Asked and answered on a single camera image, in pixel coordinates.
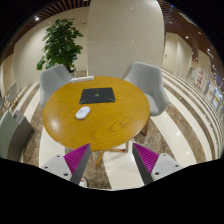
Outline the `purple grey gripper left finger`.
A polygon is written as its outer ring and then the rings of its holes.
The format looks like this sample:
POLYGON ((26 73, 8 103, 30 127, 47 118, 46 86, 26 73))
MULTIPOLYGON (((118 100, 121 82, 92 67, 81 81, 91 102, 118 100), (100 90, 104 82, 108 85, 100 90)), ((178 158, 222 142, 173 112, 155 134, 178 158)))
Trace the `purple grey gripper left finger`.
POLYGON ((42 166, 42 169, 79 185, 90 155, 91 145, 86 144, 65 156, 55 155, 42 166))

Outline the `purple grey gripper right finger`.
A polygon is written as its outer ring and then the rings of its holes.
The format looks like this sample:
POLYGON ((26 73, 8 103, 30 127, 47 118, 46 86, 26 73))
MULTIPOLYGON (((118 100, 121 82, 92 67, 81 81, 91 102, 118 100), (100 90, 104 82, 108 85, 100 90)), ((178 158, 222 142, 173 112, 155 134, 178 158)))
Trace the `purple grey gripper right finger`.
POLYGON ((167 153, 157 154, 137 143, 133 144, 132 153, 145 185, 182 169, 167 153))

